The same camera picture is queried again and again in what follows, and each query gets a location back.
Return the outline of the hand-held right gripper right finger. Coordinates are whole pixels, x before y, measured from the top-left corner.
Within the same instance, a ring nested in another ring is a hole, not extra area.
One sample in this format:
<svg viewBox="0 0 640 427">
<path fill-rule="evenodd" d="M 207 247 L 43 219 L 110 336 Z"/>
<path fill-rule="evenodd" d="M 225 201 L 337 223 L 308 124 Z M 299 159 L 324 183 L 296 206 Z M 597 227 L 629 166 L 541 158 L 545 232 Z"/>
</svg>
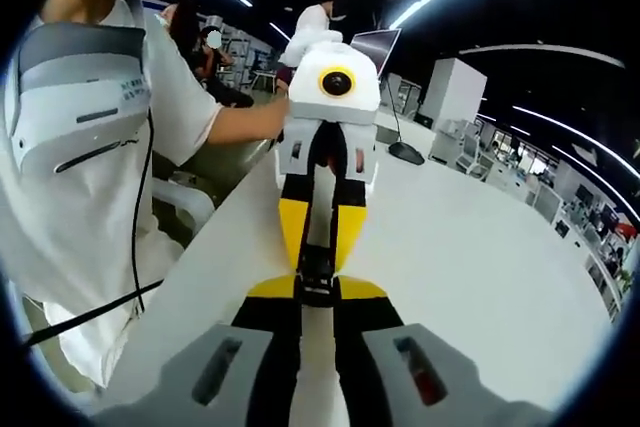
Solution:
<svg viewBox="0 0 640 427">
<path fill-rule="evenodd" d="M 406 324 L 379 286 L 334 280 L 336 369 L 354 426 L 546 426 L 548 411 L 508 401 L 476 364 L 425 326 Z"/>
</svg>

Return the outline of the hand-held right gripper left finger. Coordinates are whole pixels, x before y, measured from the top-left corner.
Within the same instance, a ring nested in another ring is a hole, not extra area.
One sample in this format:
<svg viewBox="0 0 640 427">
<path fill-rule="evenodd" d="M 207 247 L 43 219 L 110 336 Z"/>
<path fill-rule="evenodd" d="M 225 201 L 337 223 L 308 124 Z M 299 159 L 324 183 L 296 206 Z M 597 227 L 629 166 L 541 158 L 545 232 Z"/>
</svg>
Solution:
<svg viewBox="0 0 640 427">
<path fill-rule="evenodd" d="M 141 399 L 106 408 L 96 426 L 246 426 L 259 371 L 288 320 L 299 337 L 295 274 L 249 290 L 230 325 L 216 324 L 167 360 Z"/>
</svg>

